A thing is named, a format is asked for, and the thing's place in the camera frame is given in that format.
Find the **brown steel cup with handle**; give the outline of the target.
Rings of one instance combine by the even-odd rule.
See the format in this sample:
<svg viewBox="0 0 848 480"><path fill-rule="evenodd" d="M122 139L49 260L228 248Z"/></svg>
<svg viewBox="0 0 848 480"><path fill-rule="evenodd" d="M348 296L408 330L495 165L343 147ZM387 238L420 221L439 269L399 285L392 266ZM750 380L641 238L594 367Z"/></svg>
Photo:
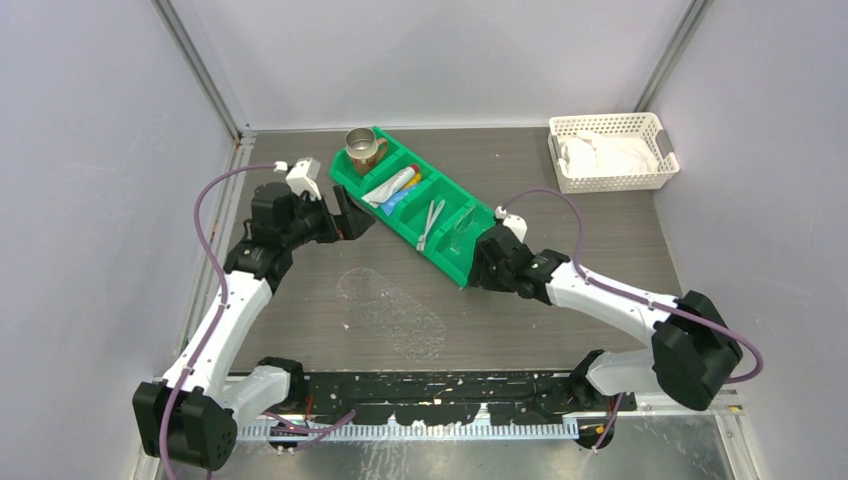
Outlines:
<svg viewBox="0 0 848 480"><path fill-rule="evenodd" d="M387 139L367 127L358 127L345 135L345 151L354 171L361 177L371 172L388 152Z"/></svg>

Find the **clear oval acrylic tray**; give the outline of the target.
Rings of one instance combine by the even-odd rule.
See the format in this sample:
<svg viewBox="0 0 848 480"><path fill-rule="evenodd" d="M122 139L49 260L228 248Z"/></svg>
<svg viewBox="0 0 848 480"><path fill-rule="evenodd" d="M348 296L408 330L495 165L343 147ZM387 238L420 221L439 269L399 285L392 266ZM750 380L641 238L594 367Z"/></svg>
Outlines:
<svg viewBox="0 0 848 480"><path fill-rule="evenodd" d="M413 362L434 360L446 344L441 317L374 269L343 274L336 297L349 315Z"/></svg>

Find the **clear acrylic toothbrush holder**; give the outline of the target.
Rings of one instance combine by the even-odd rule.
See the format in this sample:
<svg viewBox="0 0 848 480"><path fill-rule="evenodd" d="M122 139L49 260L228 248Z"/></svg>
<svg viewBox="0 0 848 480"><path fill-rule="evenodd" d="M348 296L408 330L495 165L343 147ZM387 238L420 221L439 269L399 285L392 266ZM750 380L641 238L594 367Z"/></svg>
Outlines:
<svg viewBox="0 0 848 480"><path fill-rule="evenodd" d="M452 227L452 239L450 241L450 250L454 254L461 254L463 250L464 238L475 224L477 205L469 204L461 213Z"/></svg>

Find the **pink toothbrush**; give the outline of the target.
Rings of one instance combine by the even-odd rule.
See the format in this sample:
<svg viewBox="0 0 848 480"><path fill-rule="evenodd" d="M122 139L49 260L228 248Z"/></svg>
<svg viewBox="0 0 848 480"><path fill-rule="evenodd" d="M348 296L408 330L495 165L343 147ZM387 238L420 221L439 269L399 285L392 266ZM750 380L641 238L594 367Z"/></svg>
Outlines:
<svg viewBox="0 0 848 480"><path fill-rule="evenodd" d="M416 244L416 250L418 252L424 252L424 250L426 248L427 237L428 237L429 232L430 232L430 230L433 226L433 223L435 222L435 219L437 217L436 210L437 210L437 208L435 206L435 201L431 200L430 204L429 204L429 208L428 208L427 218L426 218L426 221L425 221L425 224L424 224L424 229L423 229L422 233L419 235L418 241L417 241L417 244Z"/></svg>

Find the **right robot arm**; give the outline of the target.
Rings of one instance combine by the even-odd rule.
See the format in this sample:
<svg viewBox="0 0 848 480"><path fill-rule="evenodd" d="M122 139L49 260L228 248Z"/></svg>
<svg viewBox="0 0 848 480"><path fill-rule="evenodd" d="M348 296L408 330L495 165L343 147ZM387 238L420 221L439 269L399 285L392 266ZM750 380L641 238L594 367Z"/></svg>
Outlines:
<svg viewBox="0 0 848 480"><path fill-rule="evenodd" d="M534 253L502 224L476 240L469 283L581 312L643 344L623 353L593 350L569 374L572 400L584 410L596 410L617 394L662 392L704 411L743 358L739 340L705 295L655 294L560 252Z"/></svg>

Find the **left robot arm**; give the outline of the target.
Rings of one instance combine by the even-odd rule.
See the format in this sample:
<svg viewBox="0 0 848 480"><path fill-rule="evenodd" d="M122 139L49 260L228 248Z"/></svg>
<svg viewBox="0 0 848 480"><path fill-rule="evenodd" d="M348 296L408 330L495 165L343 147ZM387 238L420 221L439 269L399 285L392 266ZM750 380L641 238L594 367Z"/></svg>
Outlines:
<svg viewBox="0 0 848 480"><path fill-rule="evenodd" d="M259 186L244 234L222 267L215 305L162 378L139 384L132 406L144 452L151 457L221 469L240 428L272 407L298 412L307 400L303 365L265 357L234 386L226 378L252 324L293 264L294 251L310 242L361 237L374 217L342 185L333 188L339 213L325 199L295 193L282 182Z"/></svg>

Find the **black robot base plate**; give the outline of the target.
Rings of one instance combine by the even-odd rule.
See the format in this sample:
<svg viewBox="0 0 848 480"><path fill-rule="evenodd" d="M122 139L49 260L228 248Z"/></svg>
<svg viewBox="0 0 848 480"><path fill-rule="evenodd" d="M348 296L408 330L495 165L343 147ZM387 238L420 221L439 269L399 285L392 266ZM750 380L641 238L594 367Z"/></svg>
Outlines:
<svg viewBox="0 0 848 480"><path fill-rule="evenodd" d="M617 415L635 411L634 395L605 397L569 372L313 372L271 407L272 431L290 446L329 441L418 439L572 439L606 447Z"/></svg>

